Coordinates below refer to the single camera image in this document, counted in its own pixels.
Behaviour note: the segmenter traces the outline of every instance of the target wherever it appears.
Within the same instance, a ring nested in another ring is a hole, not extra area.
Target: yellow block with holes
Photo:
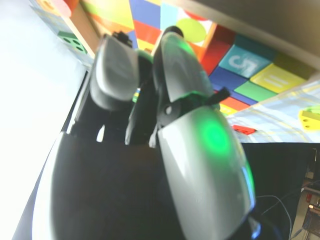
[[[230,115],[230,114],[235,114],[238,111],[220,103],[220,112]]]
[[[251,77],[250,81],[272,92],[282,93],[303,84],[306,80],[271,63]]]
[[[320,130],[320,114],[310,111],[299,112],[299,119],[305,130]]]

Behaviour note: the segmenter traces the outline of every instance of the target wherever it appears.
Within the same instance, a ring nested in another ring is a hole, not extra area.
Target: red toy piece
[[[250,135],[253,134],[255,131],[255,129],[250,128],[250,127],[245,127],[245,126],[239,126],[239,125],[233,125],[232,128],[234,130],[236,130],[239,133],[245,134],[245,135]]]

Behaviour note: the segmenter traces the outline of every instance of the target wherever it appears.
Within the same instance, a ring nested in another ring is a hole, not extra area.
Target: wooden edge
[[[312,52],[303,50],[290,42],[282,40],[267,31],[258,29],[232,16],[226,15],[216,9],[206,6],[195,0],[163,0],[174,6],[183,8],[196,15],[207,18],[219,25],[231,29],[239,34],[245,35],[253,40],[266,44],[278,51],[281,51],[293,58],[300,60],[318,70],[320,70],[320,57]]]
[[[80,3],[72,12],[71,17],[62,17],[67,26],[71,29],[74,35],[79,39],[87,53],[93,59],[95,58],[96,50],[99,45],[100,37],[92,26],[86,12]]]

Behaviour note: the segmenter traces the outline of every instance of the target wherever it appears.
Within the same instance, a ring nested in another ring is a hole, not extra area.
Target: cable
[[[284,203],[280,200],[280,198],[278,198],[277,196],[274,196],[274,195],[263,195],[263,196],[257,196],[256,198],[265,198],[265,197],[271,197],[271,198],[276,198],[278,199],[278,201],[282,204],[286,214],[288,215],[288,218],[289,218],[289,222],[290,222],[290,232],[289,232],[289,240],[291,238],[291,231],[292,231],[292,221],[291,221],[291,217],[289,215],[289,212],[286,208],[286,206],[284,205]]]
[[[320,180],[313,181],[313,182],[309,182],[309,183],[303,185],[302,187],[299,187],[299,188],[297,188],[297,189],[295,189],[295,190],[292,190],[291,192],[289,192],[289,193],[287,193],[286,195],[284,195],[283,197],[281,197],[281,200],[285,199],[286,197],[290,196],[291,194],[294,194],[297,190],[300,190],[300,191],[301,191],[301,189],[303,189],[304,187],[307,187],[307,186],[309,186],[309,185],[311,185],[311,184],[315,184],[315,183],[318,183],[318,182],[320,182]],[[274,205],[272,205],[272,206],[269,207],[267,210],[265,210],[265,211],[262,213],[262,215],[265,214],[266,212],[268,212],[270,209],[274,208],[278,203],[279,203],[279,201],[277,201]]]

